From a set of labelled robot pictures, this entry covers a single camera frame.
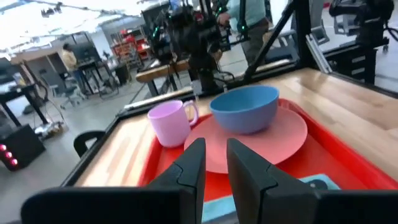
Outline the black background robot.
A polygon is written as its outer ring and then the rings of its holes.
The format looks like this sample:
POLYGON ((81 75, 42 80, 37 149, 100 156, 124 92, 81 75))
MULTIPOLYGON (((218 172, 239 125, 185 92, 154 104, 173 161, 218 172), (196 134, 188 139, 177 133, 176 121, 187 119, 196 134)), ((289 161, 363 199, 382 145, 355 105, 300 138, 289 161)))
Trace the black background robot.
POLYGON ((398 42, 398 29, 389 26, 394 0, 333 0, 329 14, 333 18, 336 34, 355 36, 361 45, 383 46, 387 31, 398 42))

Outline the wooden top workbench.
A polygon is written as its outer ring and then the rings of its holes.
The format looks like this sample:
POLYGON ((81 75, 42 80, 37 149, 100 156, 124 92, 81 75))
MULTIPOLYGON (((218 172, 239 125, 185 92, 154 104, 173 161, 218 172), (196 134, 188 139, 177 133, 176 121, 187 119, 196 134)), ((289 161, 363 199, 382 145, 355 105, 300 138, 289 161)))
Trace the wooden top workbench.
POLYGON ((170 78, 170 83, 172 85, 172 89, 177 91, 177 85, 175 83, 173 74, 178 75, 179 72, 189 70, 188 60, 179 60, 175 64, 171 65, 161 65, 155 68, 150 68, 146 71, 139 72, 136 75, 136 80, 139 83, 145 83, 148 88, 151 96, 158 96, 159 92, 155 85, 154 80, 156 78, 167 77, 170 78))

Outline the teal cloth napkin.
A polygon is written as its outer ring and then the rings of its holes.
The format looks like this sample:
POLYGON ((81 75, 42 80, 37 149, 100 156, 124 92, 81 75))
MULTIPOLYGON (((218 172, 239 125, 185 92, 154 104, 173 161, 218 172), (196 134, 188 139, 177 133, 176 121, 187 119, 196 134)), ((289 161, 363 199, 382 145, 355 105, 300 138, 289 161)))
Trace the teal cloth napkin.
MULTIPOLYGON (((300 181, 306 183, 313 179, 320 179, 327 183, 328 190, 340 190, 327 175, 317 174, 300 178, 300 181)), ((221 197, 203 205, 202 224, 239 224, 234 198, 232 195, 221 197)))

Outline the red plastic tray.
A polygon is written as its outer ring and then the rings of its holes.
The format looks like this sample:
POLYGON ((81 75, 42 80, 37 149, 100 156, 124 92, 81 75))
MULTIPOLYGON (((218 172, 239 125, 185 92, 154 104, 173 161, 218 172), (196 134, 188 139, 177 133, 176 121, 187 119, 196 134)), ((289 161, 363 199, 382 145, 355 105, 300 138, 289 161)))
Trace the red plastic tray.
MULTIPOLYGON (((298 113, 307 125, 308 134, 303 146, 294 155, 276 164, 278 168, 299 179, 325 174, 341 189, 398 189, 397 181, 342 143, 298 105, 281 99, 279 106, 298 113)), ((197 125, 209 116, 211 115, 201 116, 197 125)), ((138 184, 149 184, 182 155, 184 150, 184 144, 166 148, 158 139, 154 139, 138 184)), ((219 174, 206 170, 205 200, 229 195, 231 187, 228 173, 219 174)))

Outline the pink plastic mug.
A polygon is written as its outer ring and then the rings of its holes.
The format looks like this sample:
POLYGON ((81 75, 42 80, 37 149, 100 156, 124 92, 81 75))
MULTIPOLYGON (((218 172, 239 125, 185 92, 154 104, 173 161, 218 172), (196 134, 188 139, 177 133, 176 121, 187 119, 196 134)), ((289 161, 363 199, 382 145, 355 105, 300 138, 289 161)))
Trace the pink plastic mug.
POLYGON ((191 127, 198 121, 198 108, 193 100, 183 102, 170 100, 149 110, 147 117, 160 144, 164 147, 177 147, 183 144, 190 134, 191 127), (189 121, 185 108, 192 106, 193 119, 189 121))

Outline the pink plastic plate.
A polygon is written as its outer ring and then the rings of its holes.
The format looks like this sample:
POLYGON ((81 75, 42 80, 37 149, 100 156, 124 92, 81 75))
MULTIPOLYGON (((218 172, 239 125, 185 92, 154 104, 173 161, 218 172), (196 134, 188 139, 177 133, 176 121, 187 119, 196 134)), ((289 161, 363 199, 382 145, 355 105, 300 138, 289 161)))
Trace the pink plastic plate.
POLYGON ((307 125, 298 113, 278 107, 271 125, 254 134, 233 134, 225 131, 209 116, 192 129, 185 140, 187 149, 197 138, 206 143, 206 169, 209 172, 228 172, 226 148, 227 140, 235 138, 257 154, 276 165, 294 155, 304 144, 308 134, 307 125))

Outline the person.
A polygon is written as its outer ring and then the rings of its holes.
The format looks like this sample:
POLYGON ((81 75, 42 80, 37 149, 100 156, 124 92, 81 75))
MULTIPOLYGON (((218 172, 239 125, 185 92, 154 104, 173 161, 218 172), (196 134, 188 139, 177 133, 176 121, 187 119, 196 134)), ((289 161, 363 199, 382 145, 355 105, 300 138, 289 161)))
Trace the person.
MULTIPOLYGON (((241 9, 241 0, 228 0, 227 11, 217 17, 218 24, 225 26, 233 20, 231 28, 237 30, 241 9)), ((263 36, 269 30, 269 20, 266 17, 264 0, 246 0, 245 21, 248 27, 249 40, 242 42, 241 47, 248 65, 255 62, 256 56, 262 48, 263 36)))
POLYGON ((77 59, 71 50, 70 44, 65 43, 62 46, 62 59, 68 72, 74 76, 81 91, 84 90, 84 83, 81 77, 81 71, 77 65, 77 59))

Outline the black box with red lights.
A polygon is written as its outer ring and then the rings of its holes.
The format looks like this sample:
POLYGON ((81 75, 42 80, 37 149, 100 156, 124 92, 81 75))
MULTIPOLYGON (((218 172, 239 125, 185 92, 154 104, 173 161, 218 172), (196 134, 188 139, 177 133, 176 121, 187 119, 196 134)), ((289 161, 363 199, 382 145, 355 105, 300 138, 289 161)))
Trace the black box with red lights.
POLYGON ((0 135, 0 161, 11 171, 27 167, 45 151, 45 146, 29 125, 0 135))

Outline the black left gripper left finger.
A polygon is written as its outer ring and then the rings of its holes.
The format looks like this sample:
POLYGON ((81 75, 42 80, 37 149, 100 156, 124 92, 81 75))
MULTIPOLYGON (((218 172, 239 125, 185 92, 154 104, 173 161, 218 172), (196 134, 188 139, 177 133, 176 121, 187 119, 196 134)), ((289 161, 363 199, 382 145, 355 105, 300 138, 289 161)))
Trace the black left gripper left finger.
POLYGON ((23 224, 201 224, 206 144, 194 140, 142 187, 58 187, 28 198, 23 224))

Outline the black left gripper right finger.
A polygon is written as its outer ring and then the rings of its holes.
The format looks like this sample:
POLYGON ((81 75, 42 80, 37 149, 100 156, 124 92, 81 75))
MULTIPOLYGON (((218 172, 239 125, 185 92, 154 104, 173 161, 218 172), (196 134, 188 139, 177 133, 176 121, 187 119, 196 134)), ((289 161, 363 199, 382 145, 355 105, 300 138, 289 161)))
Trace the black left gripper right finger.
POLYGON ((319 190, 237 139, 228 176, 240 224, 398 224, 398 190, 319 190))

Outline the blue plastic bowl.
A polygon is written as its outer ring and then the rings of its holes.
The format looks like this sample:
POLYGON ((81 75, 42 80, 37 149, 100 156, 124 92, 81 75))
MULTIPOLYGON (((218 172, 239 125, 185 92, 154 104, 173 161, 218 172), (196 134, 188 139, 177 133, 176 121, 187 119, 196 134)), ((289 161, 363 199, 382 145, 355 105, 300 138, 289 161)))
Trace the blue plastic bowl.
POLYGON ((210 102, 217 123, 235 134, 251 134, 273 122, 279 90, 268 85, 250 85, 227 91, 210 102))

